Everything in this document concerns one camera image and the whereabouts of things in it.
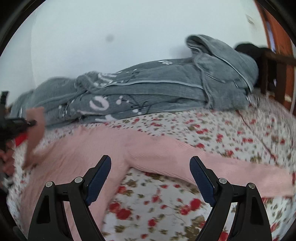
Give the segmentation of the person's left hand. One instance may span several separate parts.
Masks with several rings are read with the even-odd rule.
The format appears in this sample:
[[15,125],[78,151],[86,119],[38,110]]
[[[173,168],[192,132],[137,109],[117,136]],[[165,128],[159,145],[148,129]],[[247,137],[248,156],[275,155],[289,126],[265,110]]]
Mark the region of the person's left hand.
[[3,161],[2,171],[8,176],[13,176],[15,172],[15,142],[9,140],[6,143],[6,151],[1,150],[1,160]]

